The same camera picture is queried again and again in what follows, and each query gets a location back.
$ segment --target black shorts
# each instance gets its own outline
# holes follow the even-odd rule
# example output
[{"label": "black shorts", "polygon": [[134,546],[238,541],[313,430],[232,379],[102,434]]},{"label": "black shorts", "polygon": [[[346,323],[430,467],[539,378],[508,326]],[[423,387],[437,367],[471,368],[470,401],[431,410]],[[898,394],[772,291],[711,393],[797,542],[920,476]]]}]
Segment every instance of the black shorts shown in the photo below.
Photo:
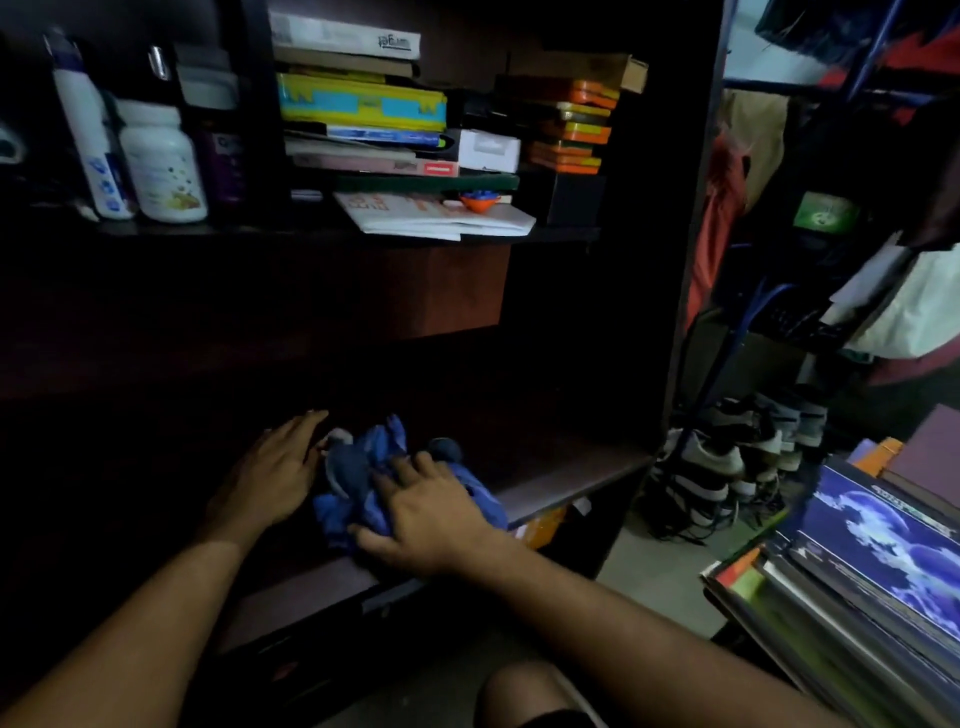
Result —
[{"label": "black shorts", "polygon": [[562,710],[537,716],[523,724],[522,728],[595,728],[593,721],[583,711]]}]

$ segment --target yellow and blue box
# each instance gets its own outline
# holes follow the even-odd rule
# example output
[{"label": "yellow and blue box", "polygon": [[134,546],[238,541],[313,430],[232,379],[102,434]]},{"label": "yellow and blue box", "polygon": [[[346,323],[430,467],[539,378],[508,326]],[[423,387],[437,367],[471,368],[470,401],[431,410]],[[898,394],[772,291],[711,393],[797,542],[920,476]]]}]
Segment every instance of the yellow and blue box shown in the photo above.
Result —
[{"label": "yellow and blue box", "polygon": [[442,132],[446,96],[440,91],[278,73],[280,113],[287,121],[320,121]]}]

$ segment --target white bottle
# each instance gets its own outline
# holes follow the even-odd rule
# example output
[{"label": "white bottle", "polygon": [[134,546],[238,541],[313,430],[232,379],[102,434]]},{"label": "white bottle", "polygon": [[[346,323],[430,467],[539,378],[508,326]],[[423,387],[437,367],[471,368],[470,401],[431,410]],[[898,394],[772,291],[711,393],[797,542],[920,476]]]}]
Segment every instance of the white bottle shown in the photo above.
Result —
[{"label": "white bottle", "polygon": [[161,223],[195,223],[206,217],[206,196],[193,143],[180,130],[176,107],[117,101],[127,124],[120,146],[127,157],[143,213]]},{"label": "white bottle", "polygon": [[62,30],[51,29],[45,40],[54,61],[54,84],[77,145],[93,205],[110,220],[130,220],[133,207],[124,192],[117,157],[110,149],[103,97],[86,75],[76,46]]}]

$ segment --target hand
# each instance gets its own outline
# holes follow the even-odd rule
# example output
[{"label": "hand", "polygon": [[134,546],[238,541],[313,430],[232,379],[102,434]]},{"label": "hand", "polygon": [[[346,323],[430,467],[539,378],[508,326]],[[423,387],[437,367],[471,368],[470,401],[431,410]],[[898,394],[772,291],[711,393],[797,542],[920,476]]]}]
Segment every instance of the hand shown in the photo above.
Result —
[{"label": "hand", "polygon": [[363,550],[421,576],[459,573],[472,554],[500,534],[484,521],[446,463],[435,463],[428,453],[419,452],[413,463],[397,458],[393,466],[402,487],[380,473],[373,474],[373,481],[390,509],[394,538],[351,526],[350,533]]},{"label": "hand", "polygon": [[320,446],[307,449],[327,412],[307,412],[276,430],[267,430],[234,466],[207,508],[205,531],[244,546],[303,503],[320,460]]}]

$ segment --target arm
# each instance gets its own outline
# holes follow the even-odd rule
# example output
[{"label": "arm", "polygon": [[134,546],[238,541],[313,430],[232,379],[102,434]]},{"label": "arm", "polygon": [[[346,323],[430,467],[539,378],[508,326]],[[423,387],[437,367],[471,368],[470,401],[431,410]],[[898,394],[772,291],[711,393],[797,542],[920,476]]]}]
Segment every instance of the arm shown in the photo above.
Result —
[{"label": "arm", "polygon": [[403,488],[376,477],[396,539],[357,528],[360,547],[399,568],[456,574],[498,595],[631,722],[655,728],[848,725],[720,647],[493,529],[443,463],[420,453],[416,464],[395,462]]},{"label": "arm", "polygon": [[237,464],[205,533],[0,717],[0,728],[175,726],[244,557],[306,497],[325,412],[265,433]]}]

